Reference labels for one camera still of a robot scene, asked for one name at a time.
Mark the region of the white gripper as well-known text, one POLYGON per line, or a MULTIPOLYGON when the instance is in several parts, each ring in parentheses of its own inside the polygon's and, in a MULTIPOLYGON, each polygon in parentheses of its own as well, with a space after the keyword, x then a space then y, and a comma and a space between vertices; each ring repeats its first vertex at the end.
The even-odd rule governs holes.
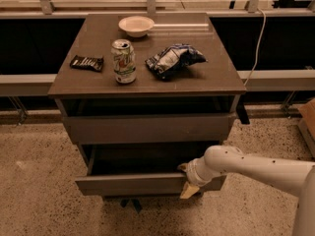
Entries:
POLYGON ((206 163, 203 157, 195 158, 188 164, 181 163, 177 169, 186 172, 188 181, 185 182, 180 198, 183 200, 190 199, 200 188, 210 183, 214 178, 220 177, 221 174, 206 163))

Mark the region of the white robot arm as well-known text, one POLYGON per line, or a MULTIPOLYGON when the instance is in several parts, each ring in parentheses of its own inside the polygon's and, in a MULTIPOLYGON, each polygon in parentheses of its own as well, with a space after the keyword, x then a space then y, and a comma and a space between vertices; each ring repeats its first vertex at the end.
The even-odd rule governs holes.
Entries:
POLYGON ((315 163, 246 155, 238 147, 211 146, 202 157, 182 163, 187 181, 180 194, 189 199, 214 178, 238 173, 298 197, 292 236, 315 236, 315 163))

